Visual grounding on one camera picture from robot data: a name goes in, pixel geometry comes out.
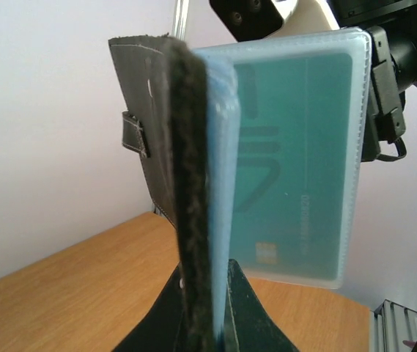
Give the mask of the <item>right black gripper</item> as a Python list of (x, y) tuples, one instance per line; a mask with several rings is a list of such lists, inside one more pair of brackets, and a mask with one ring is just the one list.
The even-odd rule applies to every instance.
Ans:
[(406, 126), (391, 49), (384, 28), (373, 26), (366, 32), (372, 40), (372, 66), (361, 160), (398, 161), (406, 156)]

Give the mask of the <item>black leather card holder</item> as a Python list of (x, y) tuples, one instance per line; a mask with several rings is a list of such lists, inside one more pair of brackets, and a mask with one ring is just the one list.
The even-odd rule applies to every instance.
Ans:
[(191, 49), (170, 36), (108, 42), (126, 103), (123, 145), (139, 154), (155, 207), (174, 226), (186, 309), (186, 351), (225, 351), (224, 317), (242, 110), (238, 63), (348, 54), (349, 139), (340, 278), (335, 286), (279, 275), (271, 281), (342, 284), (364, 139), (372, 40), (362, 29)]

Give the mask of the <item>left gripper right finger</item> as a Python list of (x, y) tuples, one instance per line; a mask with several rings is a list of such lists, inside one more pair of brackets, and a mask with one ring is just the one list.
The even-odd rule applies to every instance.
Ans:
[(228, 266), (224, 350), (231, 352), (298, 352), (266, 313), (240, 265)]

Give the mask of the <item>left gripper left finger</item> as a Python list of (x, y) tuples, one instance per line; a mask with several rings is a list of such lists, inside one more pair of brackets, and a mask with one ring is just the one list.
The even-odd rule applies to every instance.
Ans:
[(119, 352), (187, 350), (186, 309), (177, 266), (149, 312), (114, 348)]

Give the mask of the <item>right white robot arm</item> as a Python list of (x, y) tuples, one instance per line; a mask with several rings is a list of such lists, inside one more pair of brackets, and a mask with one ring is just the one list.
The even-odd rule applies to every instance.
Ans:
[(330, 1), (340, 27), (372, 40), (372, 68), (361, 160), (393, 162), (407, 155), (405, 91), (417, 87), (417, 1)]

